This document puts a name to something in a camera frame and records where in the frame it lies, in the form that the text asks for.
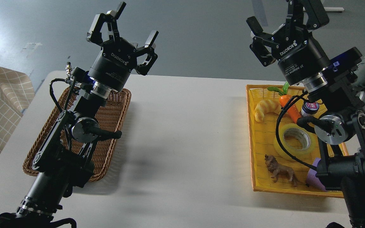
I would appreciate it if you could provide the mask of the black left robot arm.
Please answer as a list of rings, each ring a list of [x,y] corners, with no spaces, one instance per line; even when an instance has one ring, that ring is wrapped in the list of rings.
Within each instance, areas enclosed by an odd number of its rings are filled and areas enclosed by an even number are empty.
[[[60,107],[50,85],[59,115],[32,160],[38,176],[16,212],[0,214],[0,228],[77,227],[72,218],[53,221],[62,209],[60,201],[93,175],[92,157],[98,142],[122,136],[121,131],[100,128],[95,115],[111,92],[122,91],[133,70],[147,75],[158,58],[153,45],[158,31],[153,30],[142,47],[120,36],[117,20],[125,6],[120,2],[116,10],[95,15],[86,40],[100,46],[100,53],[90,70],[71,69],[67,63],[67,78],[52,80],[69,84],[65,105]]]

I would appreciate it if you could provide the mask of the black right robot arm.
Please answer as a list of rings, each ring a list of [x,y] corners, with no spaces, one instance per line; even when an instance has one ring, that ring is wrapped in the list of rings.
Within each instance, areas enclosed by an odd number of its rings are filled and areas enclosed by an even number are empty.
[[[250,49],[265,67],[277,61],[290,85],[304,85],[303,94],[284,106],[277,130],[284,113],[304,95],[325,105],[327,111],[319,118],[297,120],[318,137],[317,166],[290,157],[315,170],[326,190],[342,191],[352,227],[365,228],[365,112],[351,87],[362,55],[353,47],[329,59],[311,32],[328,23],[321,1],[289,0],[286,21],[272,34],[263,31],[256,17],[247,18],[253,33]]]

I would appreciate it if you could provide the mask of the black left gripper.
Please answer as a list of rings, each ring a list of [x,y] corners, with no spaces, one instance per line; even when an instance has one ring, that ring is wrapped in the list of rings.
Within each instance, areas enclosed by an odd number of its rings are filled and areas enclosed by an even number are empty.
[[[123,89],[133,69],[140,75],[147,75],[158,58],[154,45],[158,36],[157,30],[151,31],[145,45],[137,49],[120,37],[117,20],[125,7],[126,2],[120,2],[115,11],[96,14],[86,36],[88,42],[100,46],[100,53],[88,72],[89,77],[116,92]],[[110,32],[106,41],[102,39],[101,33],[104,23]],[[129,58],[133,52],[136,57],[146,55],[145,61],[137,65],[136,58]]]

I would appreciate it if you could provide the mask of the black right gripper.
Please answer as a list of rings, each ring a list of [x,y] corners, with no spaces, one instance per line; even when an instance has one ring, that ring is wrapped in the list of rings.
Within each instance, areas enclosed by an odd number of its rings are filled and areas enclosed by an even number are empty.
[[[330,19],[320,0],[287,0],[287,3],[285,24],[273,35],[263,31],[255,16],[248,17],[246,23],[252,31],[250,50],[262,66],[267,67],[277,59],[286,81],[294,85],[330,65],[323,48],[309,32],[327,25]]]

